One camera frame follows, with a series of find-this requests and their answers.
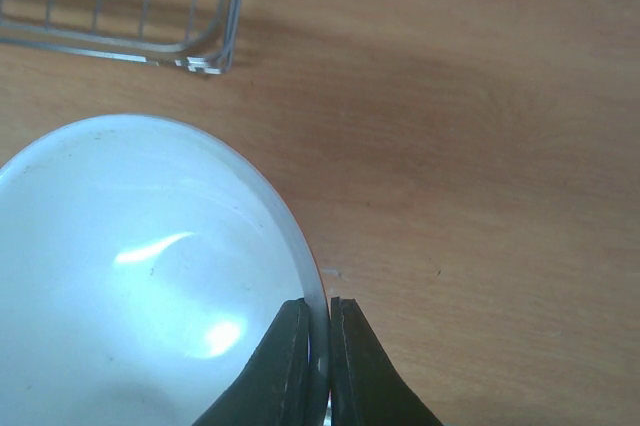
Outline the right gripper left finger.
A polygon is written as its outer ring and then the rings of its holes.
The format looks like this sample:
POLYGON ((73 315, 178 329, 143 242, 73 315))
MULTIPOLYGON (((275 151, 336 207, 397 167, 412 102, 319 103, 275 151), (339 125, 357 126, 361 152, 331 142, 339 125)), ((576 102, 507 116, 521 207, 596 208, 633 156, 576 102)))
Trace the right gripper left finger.
POLYGON ((304 300, 285 301, 239 376, 194 425, 303 424, 309 321, 304 300))

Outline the white and orange bowl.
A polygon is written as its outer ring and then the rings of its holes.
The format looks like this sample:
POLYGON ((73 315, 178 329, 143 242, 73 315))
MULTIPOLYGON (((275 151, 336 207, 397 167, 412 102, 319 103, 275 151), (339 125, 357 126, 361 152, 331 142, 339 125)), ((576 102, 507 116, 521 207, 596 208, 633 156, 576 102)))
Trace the white and orange bowl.
POLYGON ((81 120, 1 170, 1 421, 191 425, 281 305, 310 312, 303 421, 328 401, 328 310, 271 184, 219 139, 145 115, 81 120))

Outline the chrome wire dish rack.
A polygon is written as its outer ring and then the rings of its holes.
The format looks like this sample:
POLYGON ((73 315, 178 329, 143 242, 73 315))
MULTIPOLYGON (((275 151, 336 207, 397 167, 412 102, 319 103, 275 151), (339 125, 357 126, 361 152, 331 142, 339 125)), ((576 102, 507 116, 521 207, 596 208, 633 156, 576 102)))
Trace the chrome wire dish rack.
POLYGON ((1 0, 5 44, 220 75, 242 0, 1 0))

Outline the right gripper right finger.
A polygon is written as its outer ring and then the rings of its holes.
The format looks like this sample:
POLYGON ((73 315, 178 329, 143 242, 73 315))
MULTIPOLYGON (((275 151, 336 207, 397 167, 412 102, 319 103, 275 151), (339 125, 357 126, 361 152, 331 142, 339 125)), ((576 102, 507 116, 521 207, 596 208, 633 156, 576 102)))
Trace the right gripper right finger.
POLYGON ((333 425, 439 425, 394 368, 354 299, 333 297, 330 319, 333 425))

